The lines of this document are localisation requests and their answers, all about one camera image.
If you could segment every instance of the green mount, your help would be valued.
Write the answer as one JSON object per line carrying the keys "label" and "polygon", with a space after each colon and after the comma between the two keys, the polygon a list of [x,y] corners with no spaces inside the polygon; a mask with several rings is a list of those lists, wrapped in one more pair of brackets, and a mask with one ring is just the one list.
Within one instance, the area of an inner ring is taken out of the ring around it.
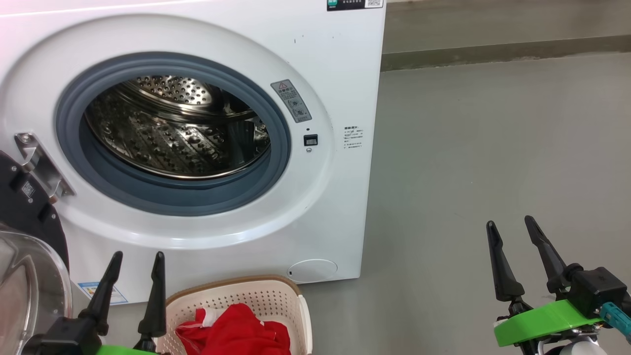
{"label": "green mount", "polygon": [[510,317],[495,327],[495,338],[500,347],[509,346],[602,321],[585,318],[564,299]]}
{"label": "green mount", "polygon": [[130,349],[124,346],[102,345],[96,355],[149,355],[154,352],[146,352],[142,350]]}

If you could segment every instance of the white washing machine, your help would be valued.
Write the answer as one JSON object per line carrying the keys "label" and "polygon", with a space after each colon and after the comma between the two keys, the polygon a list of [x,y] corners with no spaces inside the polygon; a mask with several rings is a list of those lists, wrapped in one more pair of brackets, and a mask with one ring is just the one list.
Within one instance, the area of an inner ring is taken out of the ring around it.
{"label": "white washing machine", "polygon": [[116,303],[147,300],[157,251],[167,294],[358,277],[384,15],[383,0],[1,6],[0,150],[55,202],[72,281],[89,294],[117,250]]}

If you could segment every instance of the door hinge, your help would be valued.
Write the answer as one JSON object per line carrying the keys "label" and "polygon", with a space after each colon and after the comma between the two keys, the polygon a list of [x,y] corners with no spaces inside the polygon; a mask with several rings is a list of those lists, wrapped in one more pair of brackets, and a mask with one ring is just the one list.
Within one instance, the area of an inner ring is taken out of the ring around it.
{"label": "door hinge", "polygon": [[33,133],[18,133],[15,143],[26,160],[22,168],[30,172],[48,194],[50,203],[59,201],[64,196],[74,196],[74,191],[59,172],[46,151]]}

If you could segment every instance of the qr code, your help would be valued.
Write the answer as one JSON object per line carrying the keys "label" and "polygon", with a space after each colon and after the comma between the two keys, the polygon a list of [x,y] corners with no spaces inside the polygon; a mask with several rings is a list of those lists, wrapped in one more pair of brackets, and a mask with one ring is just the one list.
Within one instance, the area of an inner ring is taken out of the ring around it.
{"label": "qr code", "polygon": [[384,7],[384,0],[366,0],[367,9]]}
{"label": "qr code", "polygon": [[22,186],[22,192],[24,192],[24,195],[30,198],[31,196],[33,196],[35,188],[31,185],[31,183],[27,181],[27,183]]}

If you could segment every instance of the blue cable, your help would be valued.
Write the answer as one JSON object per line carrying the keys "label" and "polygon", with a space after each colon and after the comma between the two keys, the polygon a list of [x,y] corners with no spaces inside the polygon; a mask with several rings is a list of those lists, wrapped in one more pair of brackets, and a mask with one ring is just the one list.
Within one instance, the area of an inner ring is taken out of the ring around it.
{"label": "blue cable", "polygon": [[600,309],[600,317],[612,327],[618,329],[631,344],[631,318],[626,315],[618,306],[611,302],[603,304]]}

